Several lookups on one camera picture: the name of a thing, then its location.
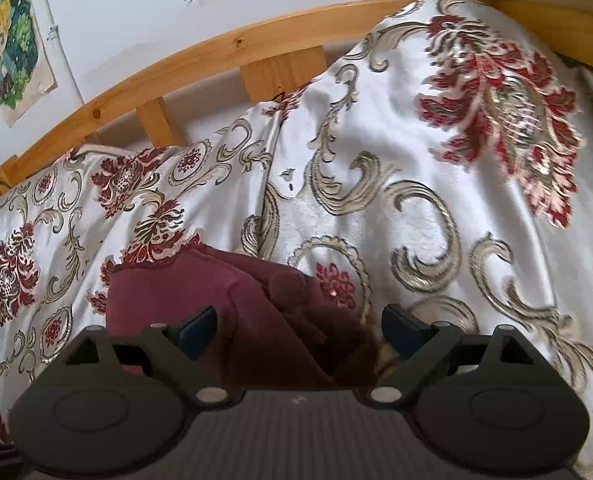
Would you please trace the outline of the maroon long-sleeve sweater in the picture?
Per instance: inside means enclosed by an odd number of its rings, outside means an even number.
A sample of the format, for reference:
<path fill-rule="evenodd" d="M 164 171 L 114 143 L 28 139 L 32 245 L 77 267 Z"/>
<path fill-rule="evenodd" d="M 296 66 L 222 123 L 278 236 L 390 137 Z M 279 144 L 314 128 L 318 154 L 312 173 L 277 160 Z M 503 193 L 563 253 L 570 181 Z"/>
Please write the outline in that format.
<path fill-rule="evenodd" d="M 207 307 L 216 337 L 202 362 L 231 387 L 371 387 L 379 347 L 371 330 L 318 278 L 283 264 L 205 244 L 187 244 L 159 262 L 111 271 L 106 328 L 137 335 L 153 323 L 179 325 Z"/>

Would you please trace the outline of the floral white satin bedspread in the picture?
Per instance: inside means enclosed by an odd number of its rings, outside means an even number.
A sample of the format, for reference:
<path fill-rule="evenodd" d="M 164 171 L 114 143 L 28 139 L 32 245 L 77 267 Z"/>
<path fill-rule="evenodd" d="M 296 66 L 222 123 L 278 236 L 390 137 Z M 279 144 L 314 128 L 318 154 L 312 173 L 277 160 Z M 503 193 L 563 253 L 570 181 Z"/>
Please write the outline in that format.
<path fill-rule="evenodd" d="M 585 402 L 593 479 L 593 75 L 505 15 L 419 0 L 282 100 L 185 148 L 88 146 L 0 198 L 0 441 L 121 264 L 191 245 L 294 266 L 369 326 L 385 304 L 517 326 Z"/>

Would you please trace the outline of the wooden bed frame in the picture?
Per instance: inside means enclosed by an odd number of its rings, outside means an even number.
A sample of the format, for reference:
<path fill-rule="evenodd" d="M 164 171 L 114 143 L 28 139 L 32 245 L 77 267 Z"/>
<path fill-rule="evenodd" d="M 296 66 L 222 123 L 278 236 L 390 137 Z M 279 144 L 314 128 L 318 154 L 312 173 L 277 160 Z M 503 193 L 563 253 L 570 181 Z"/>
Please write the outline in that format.
<path fill-rule="evenodd" d="M 317 6 L 246 25 L 156 62 L 84 104 L 24 154 L 0 166 L 0 197 L 109 122 L 135 113 L 155 146 L 182 144 L 164 103 L 173 91 L 240 70 L 252 102 L 291 92 L 325 68 L 327 44 L 365 36 L 410 0 L 357 0 Z M 533 0 L 476 0 L 499 10 L 555 53 L 593 69 L 593 13 Z"/>

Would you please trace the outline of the white wall pipe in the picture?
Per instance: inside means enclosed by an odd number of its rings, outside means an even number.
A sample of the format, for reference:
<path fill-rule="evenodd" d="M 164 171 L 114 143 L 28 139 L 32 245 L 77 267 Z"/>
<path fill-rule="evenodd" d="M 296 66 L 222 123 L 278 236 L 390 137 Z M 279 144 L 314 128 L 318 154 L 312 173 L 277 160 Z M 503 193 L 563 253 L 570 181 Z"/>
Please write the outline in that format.
<path fill-rule="evenodd" d="M 52 44 L 52 46 L 58 51 L 62 63 L 65 67 L 66 76 L 68 76 L 69 84 L 74 90 L 78 104 L 83 105 L 85 101 L 83 99 L 82 92 L 80 92 L 80 86 L 78 85 L 74 73 L 72 71 L 68 55 L 66 54 L 65 48 L 63 47 L 63 42 L 60 34 L 60 26 L 56 21 L 56 18 L 54 17 L 54 12 L 52 12 L 50 0 L 42 0 L 42 5 L 44 6 L 46 19 L 48 21 L 48 32 L 46 33 L 45 40 Z"/>

